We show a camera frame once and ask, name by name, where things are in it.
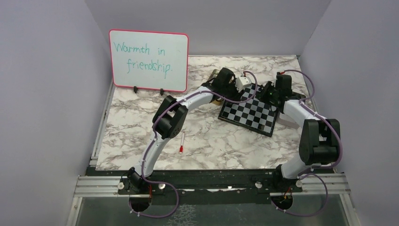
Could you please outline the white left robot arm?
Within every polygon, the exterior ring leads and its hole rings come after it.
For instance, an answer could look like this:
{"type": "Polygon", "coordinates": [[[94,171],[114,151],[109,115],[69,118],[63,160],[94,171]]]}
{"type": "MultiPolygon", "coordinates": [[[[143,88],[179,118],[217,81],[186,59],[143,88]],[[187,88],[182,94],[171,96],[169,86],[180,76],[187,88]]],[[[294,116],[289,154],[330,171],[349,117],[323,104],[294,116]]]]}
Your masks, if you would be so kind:
{"type": "Polygon", "coordinates": [[[222,68],[215,77],[202,83],[193,92],[174,98],[166,96],[153,117],[152,135],[141,159],[128,170],[127,181],[136,193],[143,193],[148,188],[155,163],[163,148],[183,128],[189,111],[209,104],[219,98],[233,102],[240,101],[242,91],[236,85],[234,72],[222,68]]]}

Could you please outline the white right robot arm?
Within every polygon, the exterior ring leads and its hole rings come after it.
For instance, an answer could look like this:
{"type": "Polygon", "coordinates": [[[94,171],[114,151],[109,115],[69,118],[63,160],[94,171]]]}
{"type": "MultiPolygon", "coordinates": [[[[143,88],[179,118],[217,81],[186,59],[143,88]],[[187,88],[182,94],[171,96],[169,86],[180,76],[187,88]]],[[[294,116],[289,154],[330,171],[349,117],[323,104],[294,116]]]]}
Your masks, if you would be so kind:
{"type": "Polygon", "coordinates": [[[271,185],[279,192],[294,185],[311,169],[329,169],[342,158],[340,123],[327,119],[309,108],[307,97],[292,90],[292,77],[278,72],[274,83],[267,82],[256,98],[274,107],[302,129],[298,153],[272,173],[271,185]]]}

